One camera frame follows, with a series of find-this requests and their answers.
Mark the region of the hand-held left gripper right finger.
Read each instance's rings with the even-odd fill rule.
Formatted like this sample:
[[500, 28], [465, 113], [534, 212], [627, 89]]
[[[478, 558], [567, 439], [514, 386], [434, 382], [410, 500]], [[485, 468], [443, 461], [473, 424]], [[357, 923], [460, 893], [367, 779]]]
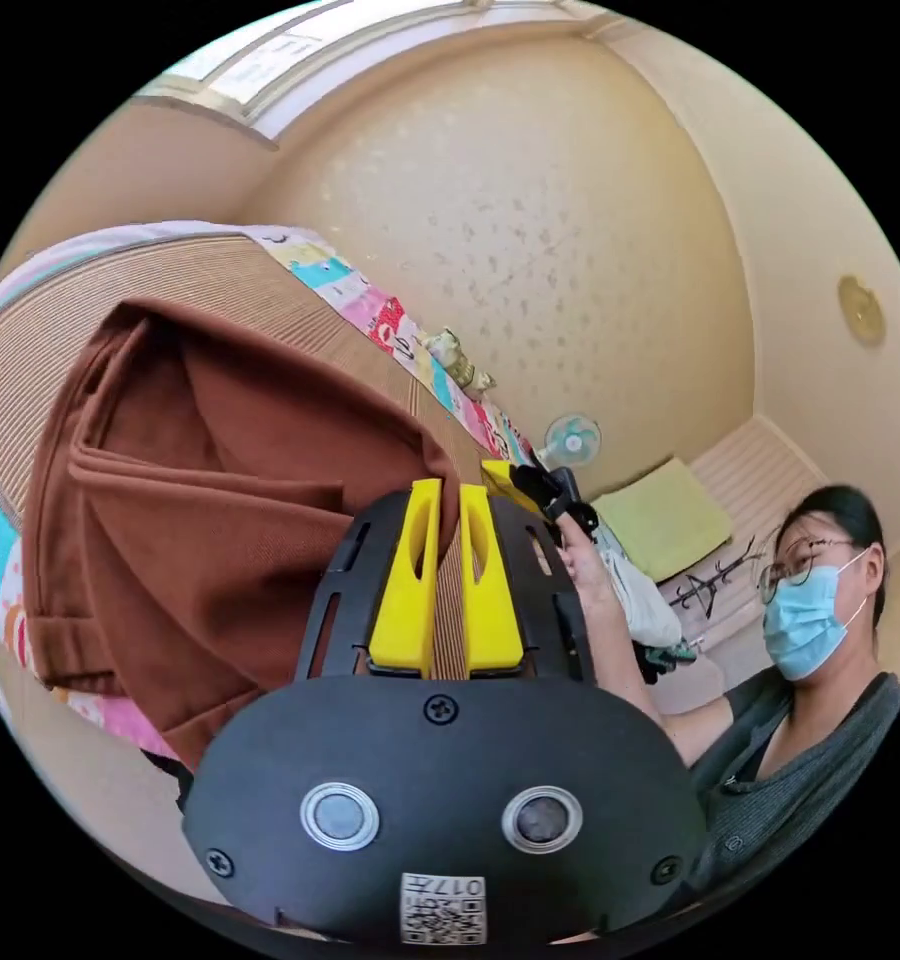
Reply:
[[486, 489], [460, 487], [461, 616], [468, 670], [519, 670], [524, 657]]

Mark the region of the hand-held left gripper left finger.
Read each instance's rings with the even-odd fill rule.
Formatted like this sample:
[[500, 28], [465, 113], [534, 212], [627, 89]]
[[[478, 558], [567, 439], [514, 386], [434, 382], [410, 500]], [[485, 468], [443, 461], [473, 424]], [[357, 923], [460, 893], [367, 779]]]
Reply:
[[368, 644], [372, 672], [431, 670], [441, 497], [440, 480], [418, 480], [399, 514], [393, 558]]

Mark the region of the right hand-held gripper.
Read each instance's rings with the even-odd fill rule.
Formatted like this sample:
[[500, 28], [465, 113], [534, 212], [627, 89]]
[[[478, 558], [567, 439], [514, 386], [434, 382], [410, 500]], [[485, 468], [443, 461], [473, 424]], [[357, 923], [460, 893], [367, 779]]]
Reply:
[[512, 465], [489, 459], [481, 461], [481, 476], [490, 494], [511, 501], [529, 501], [553, 529], [556, 521], [566, 515], [591, 542], [596, 541], [600, 523], [597, 512], [582, 499], [568, 468], [549, 470], [539, 464]]

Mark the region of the person's right hand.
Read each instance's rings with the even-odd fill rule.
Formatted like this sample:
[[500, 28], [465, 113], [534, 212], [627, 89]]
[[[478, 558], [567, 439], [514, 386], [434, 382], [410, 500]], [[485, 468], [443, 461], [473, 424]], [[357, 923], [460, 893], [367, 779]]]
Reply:
[[568, 514], [557, 519], [558, 552], [588, 624], [626, 625], [610, 574], [589, 535]]

